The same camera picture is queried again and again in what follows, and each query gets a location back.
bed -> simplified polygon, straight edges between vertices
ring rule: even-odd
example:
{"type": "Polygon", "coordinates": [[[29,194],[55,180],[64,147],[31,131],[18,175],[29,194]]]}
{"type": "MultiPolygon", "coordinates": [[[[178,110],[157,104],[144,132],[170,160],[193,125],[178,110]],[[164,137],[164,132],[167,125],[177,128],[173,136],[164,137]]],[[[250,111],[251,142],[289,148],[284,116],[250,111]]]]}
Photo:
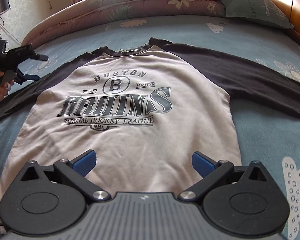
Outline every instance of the bed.
{"type": "MultiPolygon", "coordinates": [[[[166,1],[172,1],[169,5],[178,9],[178,6],[190,0],[166,1]]],[[[205,3],[210,16],[207,13],[179,10],[172,15],[164,12],[157,16],[144,12],[137,17],[126,14],[120,19],[113,13],[106,22],[99,17],[97,23],[91,22],[91,13],[84,15],[88,20],[78,23],[82,16],[66,15],[70,11],[67,9],[59,18],[54,17],[39,24],[23,41],[23,44],[32,43],[38,53],[48,55],[49,61],[27,60],[19,68],[24,73],[43,77],[62,64],[99,47],[108,46],[114,51],[125,51],[140,47],[150,37],[156,37],[245,58],[296,79],[300,76],[300,0],[272,1],[284,12],[294,29],[282,30],[226,18],[217,11],[218,6],[222,6],[218,0],[205,3]]],[[[11,96],[28,84],[13,86],[11,96]]],[[[9,116],[0,118],[0,178],[32,106],[20,106],[9,116]]],[[[230,108],[242,165],[260,160],[266,166],[291,206],[283,235],[289,240],[300,240],[300,204],[293,204],[293,194],[288,185],[290,177],[300,184],[300,119],[249,100],[233,99],[230,108]]]]}

pillow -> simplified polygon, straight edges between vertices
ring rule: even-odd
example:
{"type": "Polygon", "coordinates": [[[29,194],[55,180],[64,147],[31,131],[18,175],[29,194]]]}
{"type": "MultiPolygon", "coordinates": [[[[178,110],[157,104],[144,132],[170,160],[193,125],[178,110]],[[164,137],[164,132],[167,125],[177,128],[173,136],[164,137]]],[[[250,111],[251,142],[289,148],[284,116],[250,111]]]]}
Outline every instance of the pillow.
{"type": "Polygon", "coordinates": [[[293,29],[285,14],[271,0],[221,0],[227,18],[239,17],[259,24],[293,29]]]}

